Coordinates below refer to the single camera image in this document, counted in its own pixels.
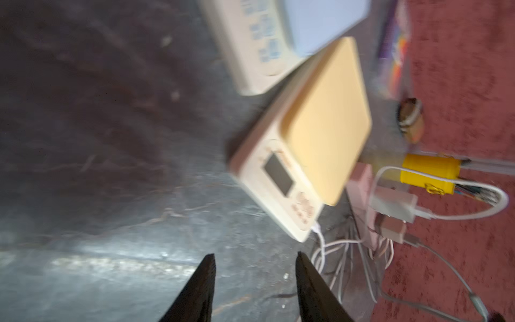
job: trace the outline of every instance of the blue buttons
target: blue buttons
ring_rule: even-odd
[[[266,49],[260,49],[258,53],[259,60],[261,60],[262,63],[267,63],[270,60],[270,58],[268,57],[268,51]]]
[[[254,13],[254,7],[252,5],[252,0],[240,0],[243,12],[245,15],[251,15]]]
[[[275,38],[268,40],[268,54],[270,55],[271,59],[278,59],[281,57],[279,40]]]
[[[268,9],[268,0],[255,0],[257,11],[266,11]]]
[[[261,15],[261,29],[265,37],[273,36],[275,25],[272,18],[267,14]]]
[[[250,32],[252,33],[252,38],[254,40],[259,40],[262,38],[261,27],[259,26],[259,24],[250,25]]]

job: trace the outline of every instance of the digital kitchen scale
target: digital kitchen scale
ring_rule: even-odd
[[[294,239],[334,206],[372,121],[354,38],[337,40],[291,79],[233,156],[229,170]]]
[[[368,13],[370,0],[200,0],[241,95],[265,93]]]

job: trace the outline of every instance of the gray floor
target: gray floor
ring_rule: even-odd
[[[371,85],[388,3],[350,32],[367,155],[406,150]],[[213,321],[294,321],[294,261],[314,238],[289,238],[226,173],[281,85],[239,96],[195,1],[7,1],[0,35],[3,320],[157,321],[213,252]],[[335,236],[348,215],[344,198],[320,222]],[[359,272],[346,308],[368,320]]]

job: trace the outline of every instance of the pink power strip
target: pink power strip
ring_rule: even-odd
[[[347,194],[352,212],[354,213],[359,237],[364,239],[363,245],[376,250],[379,241],[379,235],[375,232],[374,226],[377,212],[369,209],[368,223],[365,222],[367,201],[373,179],[372,166],[367,163],[358,162],[347,182]]]

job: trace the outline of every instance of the scale display screen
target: scale display screen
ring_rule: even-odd
[[[275,153],[272,153],[264,169],[283,195],[286,196],[293,185],[293,180],[290,178]]]

